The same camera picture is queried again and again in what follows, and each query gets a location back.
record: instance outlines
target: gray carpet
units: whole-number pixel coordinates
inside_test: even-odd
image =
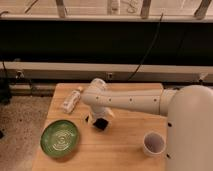
[[[0,170],[31,171],[51,97],[15,96],[0,105]]]

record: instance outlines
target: black cable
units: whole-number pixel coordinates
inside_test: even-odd
[[[38,1],[39,1],[39,0],[33,1],[33,2],[27,7],[27,9],[24,11],[24,13],[27,14],[27,13],[31,10],[31,8],[32,8]]]
[[[2,12],[0,12],[0,19],[2,18],[3,14],[9,14],[9,13],[10,13],[9,11],[2,11]]]
[[[0,58],[1,58],[2,66],[3,66],[3,70],[4,70],[5,79],[6,79],[7,83],[9,83],[8,72],[7,72],[7,69],[5,67],[4,59],[2,58],[2,56],[0,56]]]
[[[157,28],[156,28],[156,32],[154,34],[154,37],[150,43],[150,46],[149,48],[147,49],[145,55],[141,58],[140,60],[140,63],[138,64],[138,67],[135,69],[135,71],[129,76],[129,78],[127,78],[126,81],[130,81],[134,76],[135,74],[138,72],[139,68],[144,64],[144,61],[147,59],[147,57],[149,56],[152,48],[154,47],[155,43],[156,43],[156,40],[158,38],[158,35],[159,35],[159,31],[160,31],[160,26],[161,26],[161,21],[163,19],[163,13],[161,14],[161,17],[160,17],[160,20],[158,22],[158,25],[157,25]]]

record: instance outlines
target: floor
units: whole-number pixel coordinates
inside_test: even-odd
[[[110,0],[63,0],[69,15],[96,14],[106,15]],[[0,0],[0,12],[10,11],[23,14],[35,0]],[[152,0],[150,15],[193,15],[201,0]],[[121,15],[139,15],[142,0],[120,0]],[[56,0],[37,0],[28,14],[57,14]],[[213,15],[213,3],[207,15]]]
[[[15,96],[0,105],[0,170],[31,171],[51,97]]]

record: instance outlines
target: electrical outlet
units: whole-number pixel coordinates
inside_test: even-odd
[[[24,78],[24,71],[23,70],[17,70],[16,71],[16,79]]]
[[[106,80],[114,80],[115,74],[113,72],[106,73]]]

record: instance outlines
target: black object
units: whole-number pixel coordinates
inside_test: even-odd
[[[0,139],[2,139],[4,137],[4,134],[2,131],[0,131]]]
[[[89,116],[86,117],[85,121],[88,122],[88,120],[89,120]]]
[[[105,130],[105,128],[108,125],[108,121],[103,118],[100,118],[100,119],[97,119],[95,123],[93,123],[93,125],[98,129]]]
[[[11,97],[9,84],[5,79],[0,79],[0,103],[9,104]]]

